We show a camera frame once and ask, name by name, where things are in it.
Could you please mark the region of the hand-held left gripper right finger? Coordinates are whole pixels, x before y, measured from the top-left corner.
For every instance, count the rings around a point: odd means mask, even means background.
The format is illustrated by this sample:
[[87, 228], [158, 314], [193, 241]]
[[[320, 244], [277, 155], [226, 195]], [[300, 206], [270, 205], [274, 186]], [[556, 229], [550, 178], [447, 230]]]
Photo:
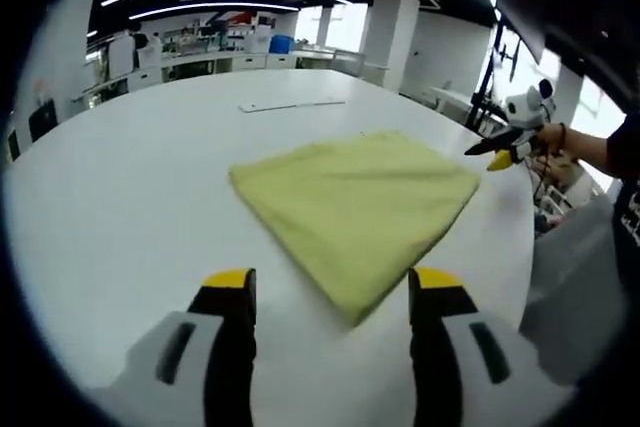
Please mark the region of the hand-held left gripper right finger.
[[534, 345], [481, 311], [462, 282], [432, 268], [408, 272], [417, 426], [543, 426], [555, 385]]

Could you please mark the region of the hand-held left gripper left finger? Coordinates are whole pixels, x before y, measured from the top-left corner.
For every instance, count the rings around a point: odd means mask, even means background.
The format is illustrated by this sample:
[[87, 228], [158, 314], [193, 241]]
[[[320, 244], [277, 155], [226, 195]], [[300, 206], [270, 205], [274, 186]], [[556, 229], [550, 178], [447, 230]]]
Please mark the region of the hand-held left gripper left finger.
[[252, 425], [256, 314], [255, 270], [209, 276], [128, 350], [108, 413], [122, 426]]

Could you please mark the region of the person's right hand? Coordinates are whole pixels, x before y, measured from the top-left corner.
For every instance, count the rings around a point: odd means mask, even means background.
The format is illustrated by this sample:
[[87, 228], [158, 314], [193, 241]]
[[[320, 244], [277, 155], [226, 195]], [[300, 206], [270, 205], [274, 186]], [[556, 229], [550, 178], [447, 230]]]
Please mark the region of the person's right hand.
[[557, 152], [564, 146], [566, 126], [564, 123], [546, 123], [536, 132], [536, 136], [546, 145], [548, 152]]

